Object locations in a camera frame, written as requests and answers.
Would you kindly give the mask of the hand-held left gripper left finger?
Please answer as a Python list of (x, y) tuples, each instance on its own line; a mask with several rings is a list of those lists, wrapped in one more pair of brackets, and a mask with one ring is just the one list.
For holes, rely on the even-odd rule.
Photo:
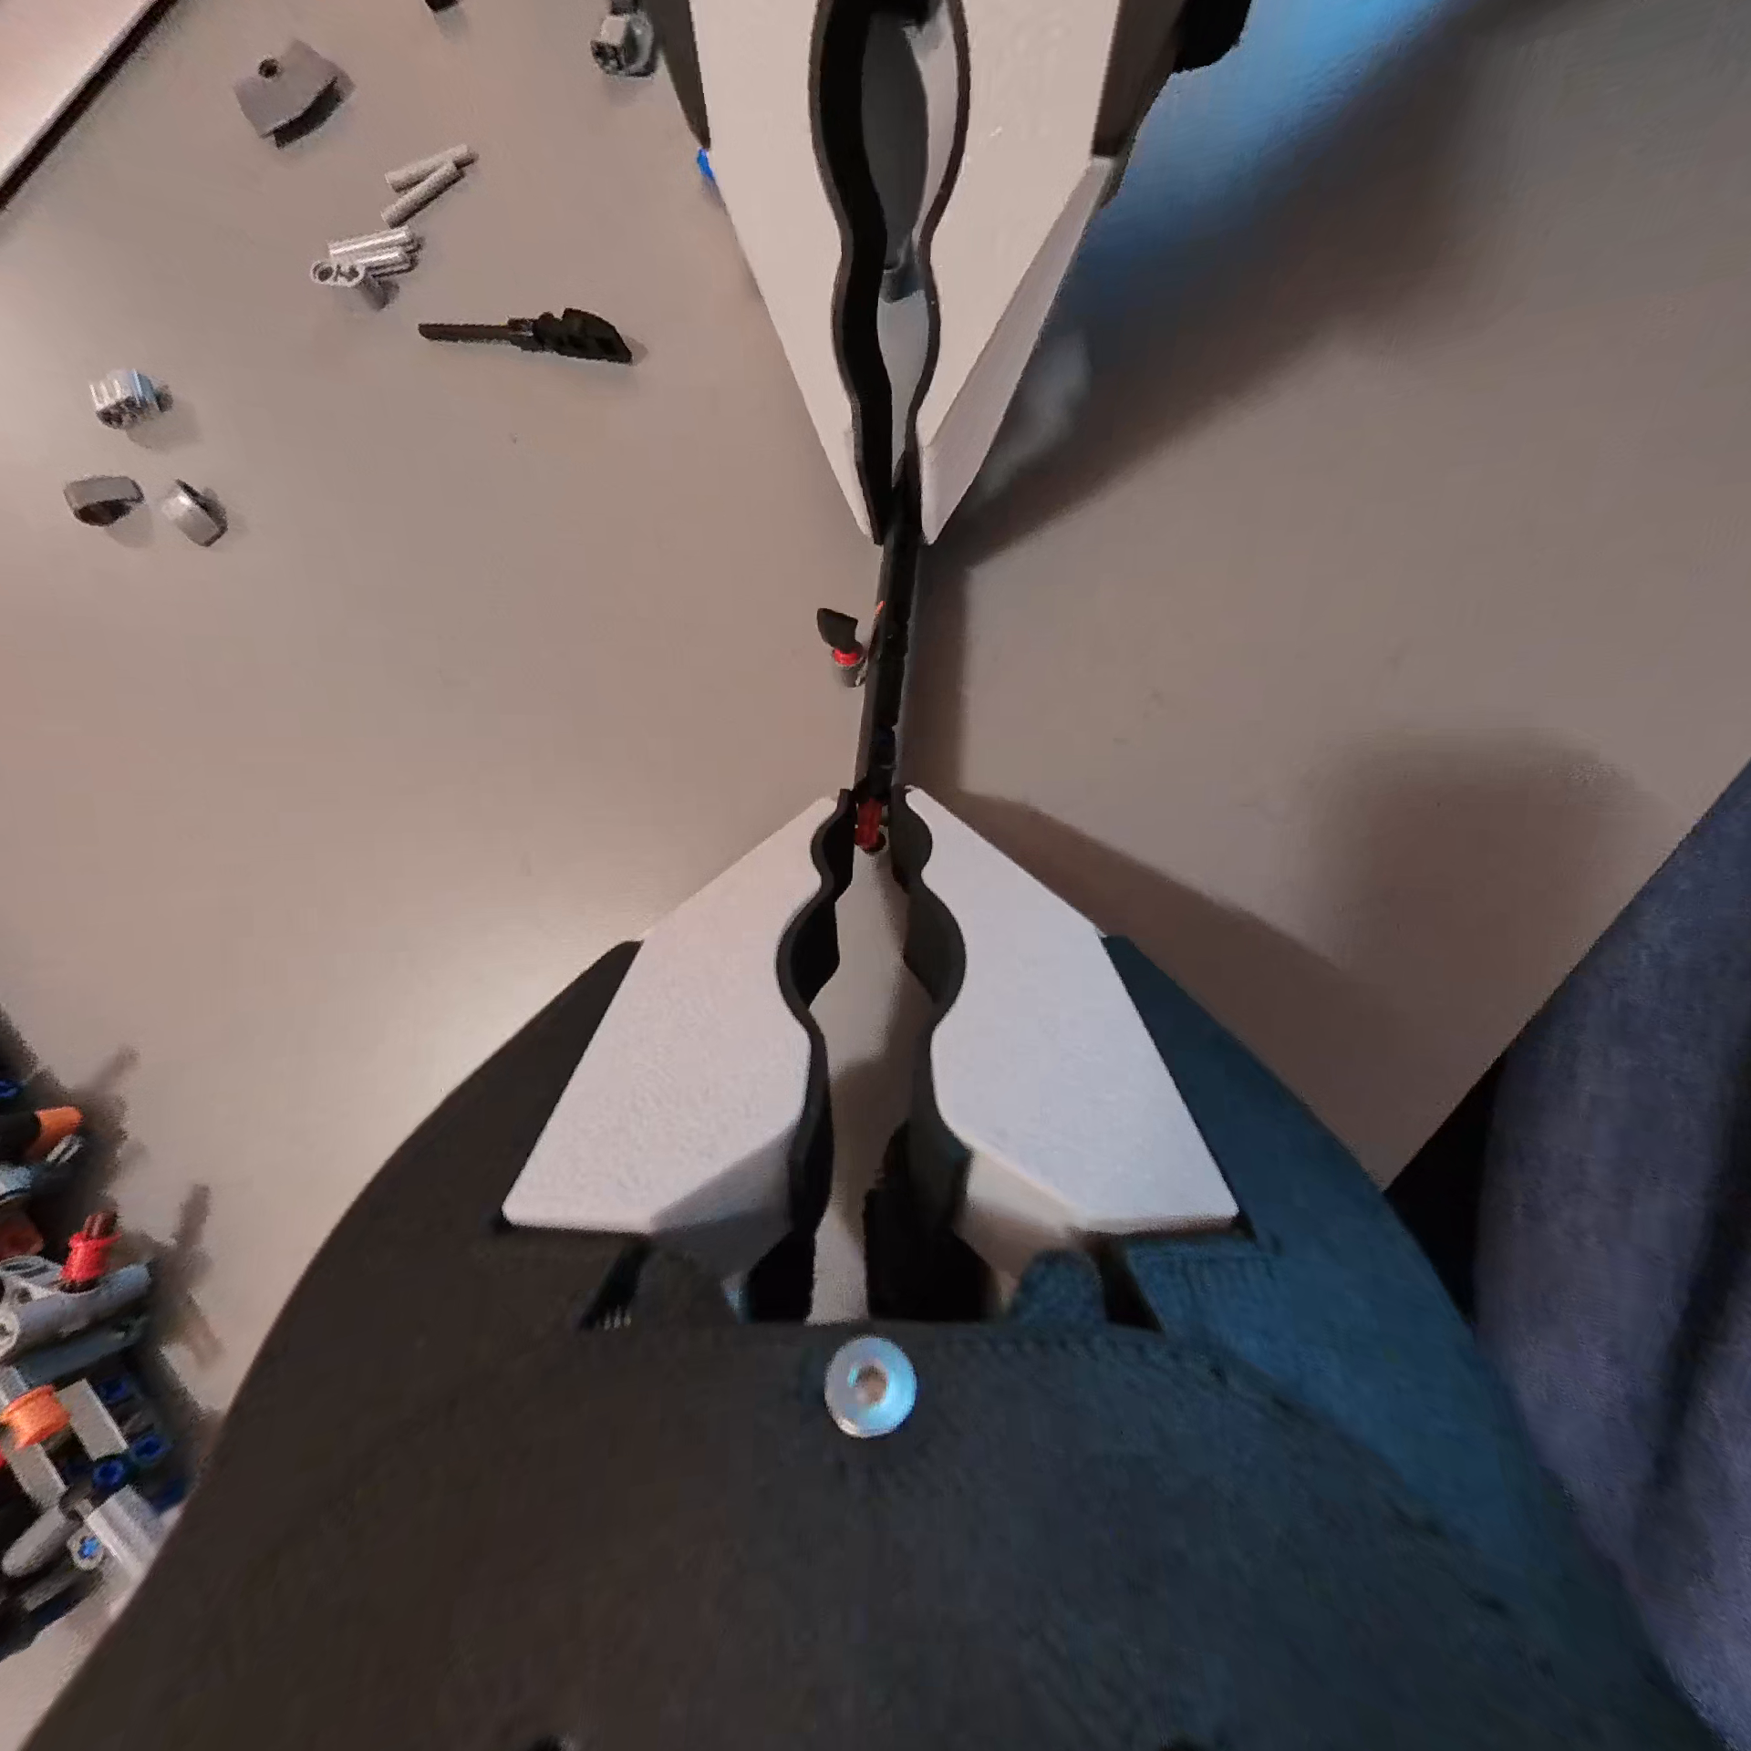
[(835, 1176), (826, 1041), (848, 794), (811, 802), (637, 946), (503, 1204), (508, 1226), (653, 1240), (803, 1315)]

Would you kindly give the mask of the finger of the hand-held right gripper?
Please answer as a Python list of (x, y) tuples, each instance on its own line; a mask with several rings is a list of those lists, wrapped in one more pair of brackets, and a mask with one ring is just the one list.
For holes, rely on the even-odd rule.
[(949, 6), (949, 134), (926, 214), (935, 351), (912, 417), (922, 535), (982, 471), (1110, 182), (1117, 3)]
[(864, 69), (875, 4), (691, 4), (705, 149), (803, 405), (859, 528), (895, 510), (877, 307), (888, 228)]

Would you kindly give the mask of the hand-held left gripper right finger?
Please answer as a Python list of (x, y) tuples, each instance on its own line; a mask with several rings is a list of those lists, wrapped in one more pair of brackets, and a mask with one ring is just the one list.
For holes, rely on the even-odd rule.
[(890, 800), (890, 870), (928, 996), (890, 1139), (892, 1314), (976, 1315), (1040, 1256), (1228, 1233), (1238, 1201), (1107, 937), (920, 788)]

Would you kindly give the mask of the black lego cylinder assembly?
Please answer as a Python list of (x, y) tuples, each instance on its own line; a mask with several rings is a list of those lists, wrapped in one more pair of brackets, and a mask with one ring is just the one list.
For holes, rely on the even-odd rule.
[(851, 787), (853, 845), (865, 854), (875, 854), (887, 845), (890, 796), (904, 736), (908, 672), (926, 547), (918, 459), (910, 453), (897, 478), (892, 520), (882, 551), (882, 599), (872, 617), (861, 742)]

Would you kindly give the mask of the lego car chassis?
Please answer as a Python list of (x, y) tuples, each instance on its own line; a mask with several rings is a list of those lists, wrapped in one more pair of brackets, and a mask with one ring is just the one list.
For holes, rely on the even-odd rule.
[(152, 1355), (158, 1260), (102, 1193), (91, 1103), (3, 1035), (3, 1657), (126, 1596), (193, 1483)]

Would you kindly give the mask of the black curved lego blade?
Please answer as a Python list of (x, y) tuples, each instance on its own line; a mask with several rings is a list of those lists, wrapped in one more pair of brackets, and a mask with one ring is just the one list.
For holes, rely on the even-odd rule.
[(421, 321), (418, 336), (436, 344), (499, 344), (538, 357), (637, 365), (637, 354), (622, 330), (583, 308), (507, 321)]

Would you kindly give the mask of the dark grey curved lego panel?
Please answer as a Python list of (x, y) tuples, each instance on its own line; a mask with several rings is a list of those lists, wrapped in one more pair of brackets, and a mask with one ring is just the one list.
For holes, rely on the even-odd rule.
[(351, 90), (348, 74), (300, 38), (260, 57), (234, 82), (253, 136), (280, 146), (316, 132)]

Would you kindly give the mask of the person's blue-clothed body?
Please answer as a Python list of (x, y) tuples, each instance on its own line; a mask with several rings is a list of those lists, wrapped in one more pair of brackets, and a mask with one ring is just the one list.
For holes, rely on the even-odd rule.
[(1750, 774), (1502, 1061), (1483, 1348), (1697, 1714), (1750, 1744)]

